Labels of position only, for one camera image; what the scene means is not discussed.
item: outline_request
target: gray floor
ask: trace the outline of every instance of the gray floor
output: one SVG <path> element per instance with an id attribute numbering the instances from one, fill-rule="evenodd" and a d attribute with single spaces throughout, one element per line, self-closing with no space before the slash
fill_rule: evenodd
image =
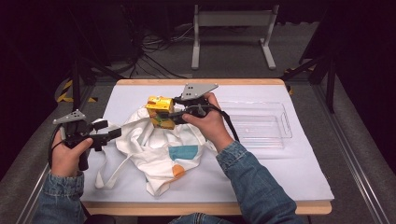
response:
<path id="1" fill-rule="evenodd" d="M 316 26 L 287 24 L 275 27 L 270 42 L 276 62 L 274 71 L 266 67 L 258 45 L 263 31 L 257 28 L 248 28 L 240 33 L 227 29 L 206 30 L 201 36 L 201 61 L 197 71 L 191 70 L 190 39 L 149 56 L 173 73 L 185 77 L 280 77 L 284 69 L 298 66 L 297 62 Z M 139 64 L 147 72 L 166 78 L 145 62 L 140 61 Z M 155 78 L 139 67 L 136 67 L 133 77 Z M 396 223 L 395 175 L 382 159 L 339 81 L 336 82 L 334 95 L 335 115 L 330 115 L 321 103 L 324 85 L 310 86 L 304 74 L 288 81 L 288 84 L 293 90 L 291 100 L 299 120 L 323 173 L 329 178 L 335 197 L 332 212 L 327 216 L 311 217 L 312 223 Z M 111 90 L 109 82 L 99 81 L 92 91 L 92 96 L 98 97 L 99 101 L 85 104 L 83 112 L 91 119 L 101 118 Z M 26 202 L 46 166 L 47 145 L 54 128 L 51 122 L 69 113 L 71 108 L 69 103 L 59 103 L 58 108 L 32 135 L 3 178 L 0 183 L 0 223 L 16 223 L 22 211 L 27 213 L 28 209 L 24 209 Z M 334 121 L 340 125 L 341 132 L 337 132 Z M 367 179 L 369 185 L 365 181 L 362 184 L 362 179 Z M 120 224 L 136 223 L 136 217 L 117 217 L 117 220 Z"/>

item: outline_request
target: white cloth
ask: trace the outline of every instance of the white cloth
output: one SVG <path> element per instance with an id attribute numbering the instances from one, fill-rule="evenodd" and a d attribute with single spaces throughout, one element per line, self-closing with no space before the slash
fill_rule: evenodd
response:
<path id="1" fill-rule="evenodd" d="M 172 181 L 199 165 L 206 144 L 199 129 L 190 124 L 177 125 L 174 130 L 154 128 L 146 108 L 135 111 L 122 125 L 121 131 L 122 136 L 116 139 L 116 145 L 126 159 L 106 183 L 101 171 L 98 172 L 95 186 L 99 189 L 112 189 L 123 164 L 131 160 L 144 172 L 147 191 L 160 196 L 169 189 Z"/>

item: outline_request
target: white metal frame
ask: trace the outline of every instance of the white metal frame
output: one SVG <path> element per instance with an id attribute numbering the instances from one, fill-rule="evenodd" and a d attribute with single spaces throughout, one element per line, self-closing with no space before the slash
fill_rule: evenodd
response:
<path id="1" fill-rule="evenodd" d="M 192 50 L 191 68 L 196 70 L 199 68 L 199 27 L 200 26 L 265 26 L 267 33 L 265 38 L 260 39 L 262 51 L 268 68 L 276 69 L 274 58 L 268 47 L 271 34 L 274 29 L 276 15 L 279 6 L 276 5 L 272 10 L 261 11 L 199 11 L 197 5 L 194 10 L 194 46 Z"/>

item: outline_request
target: jacket sleeve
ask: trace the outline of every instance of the jacket sleeve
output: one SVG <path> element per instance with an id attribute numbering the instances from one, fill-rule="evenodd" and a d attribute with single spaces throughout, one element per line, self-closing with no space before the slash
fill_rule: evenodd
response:
<path id="1" fill-rule="evenodd" d="M 302 223 L 296 203 L 257 158 L 238 142 L 220 152 L 217 160 L 233 185 L 242 216 L 249 223 Z"/>
<path id="2" fill-rule="evenodd" d="M 60 177 L 49 174 L 38 196 L 33 223 L 83 223 L 79 197 L 84 190 L 84 174 Z"/>

